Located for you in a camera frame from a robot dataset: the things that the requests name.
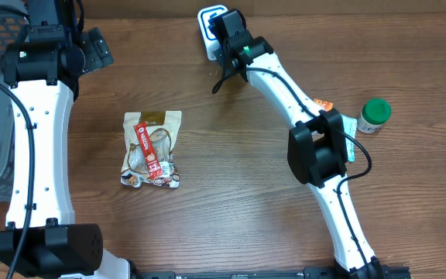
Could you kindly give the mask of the beige PanTree snack pouch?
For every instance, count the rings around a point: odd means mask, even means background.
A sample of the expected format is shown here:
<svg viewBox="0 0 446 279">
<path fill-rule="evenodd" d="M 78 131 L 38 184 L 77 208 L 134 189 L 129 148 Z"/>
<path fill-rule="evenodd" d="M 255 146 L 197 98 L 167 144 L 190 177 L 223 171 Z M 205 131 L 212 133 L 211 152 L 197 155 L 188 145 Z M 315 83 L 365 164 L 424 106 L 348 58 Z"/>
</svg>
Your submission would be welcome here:
<svg viewBox="0 0 446 279">
<path fill-rule="evenodd" d="M 178 188 L 180 175 L 173 162 L 173 151 L 181 127 L 181 111 L 127 112 L 123 128 L 125 158 L 120 174 L 120 182 L 134 188 L 144 184 L 162 188 Z M 142 154 L 134 126 L 144 122 L 153 148 L 163 169 L 163 175 L 152 180 Z"/>
</svg>

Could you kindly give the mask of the orange snack box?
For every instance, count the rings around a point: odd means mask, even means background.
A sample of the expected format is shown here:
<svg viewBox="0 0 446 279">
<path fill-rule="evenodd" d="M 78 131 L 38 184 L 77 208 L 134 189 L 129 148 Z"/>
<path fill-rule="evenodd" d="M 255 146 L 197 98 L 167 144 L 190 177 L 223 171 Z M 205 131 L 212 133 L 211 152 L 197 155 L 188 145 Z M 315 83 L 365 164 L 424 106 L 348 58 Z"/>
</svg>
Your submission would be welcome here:
<svg viewBox="0 0 446 279">
<path fill-rule="evenodd" d="M 319 111 L 329 112 L 333 109 L 333 103 L 315 98 L 313 102 L 317 105 Z"/>
</svg>

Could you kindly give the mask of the red Nescafe coffee stick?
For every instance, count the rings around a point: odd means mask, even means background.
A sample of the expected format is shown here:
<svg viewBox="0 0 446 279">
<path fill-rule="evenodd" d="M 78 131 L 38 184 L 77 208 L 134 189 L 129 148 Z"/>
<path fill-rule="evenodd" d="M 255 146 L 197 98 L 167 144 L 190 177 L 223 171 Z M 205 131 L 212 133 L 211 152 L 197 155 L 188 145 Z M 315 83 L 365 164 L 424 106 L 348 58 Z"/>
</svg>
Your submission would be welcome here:
<svg viewBox="0 0 446 279">
<path fill-rule="evenodd" d="M 149 138 L 146 124 L 144 122 L 140 122 L 134 126 L 134 130 L 136 132 L 142 154 L 146 161 L 149 176 L 152 180 L 155 180 L 163 175 L 163 169 L 160 166 L 160 162 L 158 161 L 158 157 Z"/>
</svg>

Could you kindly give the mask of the teal tissue pack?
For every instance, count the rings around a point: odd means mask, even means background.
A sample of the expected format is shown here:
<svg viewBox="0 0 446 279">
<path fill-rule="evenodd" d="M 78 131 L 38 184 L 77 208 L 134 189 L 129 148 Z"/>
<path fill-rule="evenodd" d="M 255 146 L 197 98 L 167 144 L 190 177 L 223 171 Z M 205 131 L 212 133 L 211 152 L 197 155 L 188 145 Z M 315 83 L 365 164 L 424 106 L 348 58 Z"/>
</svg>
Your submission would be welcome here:
<svg viewBox="0 0 446 279">
<path fill-rule="evenodd" d="M 355 138 L 355 133 L 357 130 L 357 120 L 353 119 L 352 117 L 342 115 L 342 121 L 344 125 L 344 132 L 347 133 L 351 138 Z M 347 147 L 347 154 L 348 154 L 348 161 L 354 162 L 355 161 L 355 144 L 349 140 L 346 139 L 346 147 Z"/>
</svg>

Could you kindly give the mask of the green lid jar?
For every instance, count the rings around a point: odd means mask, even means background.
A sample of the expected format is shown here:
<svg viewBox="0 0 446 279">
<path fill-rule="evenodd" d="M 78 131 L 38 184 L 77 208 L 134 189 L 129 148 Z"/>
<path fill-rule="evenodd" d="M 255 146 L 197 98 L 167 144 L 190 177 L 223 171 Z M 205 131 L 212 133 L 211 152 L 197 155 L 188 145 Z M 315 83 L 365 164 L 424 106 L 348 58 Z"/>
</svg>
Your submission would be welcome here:
<svg viewBox="0 0 446 279">
<path fill-rule="evenodd" d="M 390 104 L 381 98 L 372 98 L 364 104 L 358 116 L 357 129 L 362 133 L 374 133 L 391 117 Z"/>
</svg>

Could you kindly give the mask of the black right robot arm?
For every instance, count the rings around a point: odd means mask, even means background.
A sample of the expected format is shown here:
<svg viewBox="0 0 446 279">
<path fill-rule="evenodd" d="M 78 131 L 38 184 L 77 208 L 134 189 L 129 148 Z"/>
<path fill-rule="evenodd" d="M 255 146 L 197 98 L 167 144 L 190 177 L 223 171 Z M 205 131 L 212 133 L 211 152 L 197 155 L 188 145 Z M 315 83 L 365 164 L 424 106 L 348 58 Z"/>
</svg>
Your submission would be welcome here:
<svg viewBox="0 0 446 279">
<path fill-rule="evenodd" d="M 215 5 L 199 11 L 199 26 L 209 60 L 222 67 L 212 91 L 236 75 L 258 89 L 289 127 L 287 162 L 295 178 L 308 186 L 320 206 L 334 245 L 335 278 L 382 278 L 385 273 L 360 226 L 348 190 L 347 142 L 336 109 L 325 111 L 285 71 L 261 36 L 248 30 L 237 9 Z"/>
</svg>

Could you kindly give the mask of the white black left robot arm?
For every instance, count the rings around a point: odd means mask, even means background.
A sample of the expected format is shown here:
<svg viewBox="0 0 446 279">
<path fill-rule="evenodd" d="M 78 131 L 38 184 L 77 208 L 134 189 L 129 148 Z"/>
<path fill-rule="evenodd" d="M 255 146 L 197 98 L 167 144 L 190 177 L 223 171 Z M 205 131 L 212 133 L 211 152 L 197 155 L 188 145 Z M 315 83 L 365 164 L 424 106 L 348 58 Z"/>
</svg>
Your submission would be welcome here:
<svg viewBox="0 0 446 279">
<path fill-rule="evenodd" d="M 75 220 L 68 185 L 67 131 L 80 77 L 113 61 L 98 29 L 84 29 L 80 0 L 31 1 L 22 37 L 1 58 L 0 89 L 14 115 L 12 197 L 0 231 L 9 275 L 135 278 L 100 227 Z"/>
</svg>

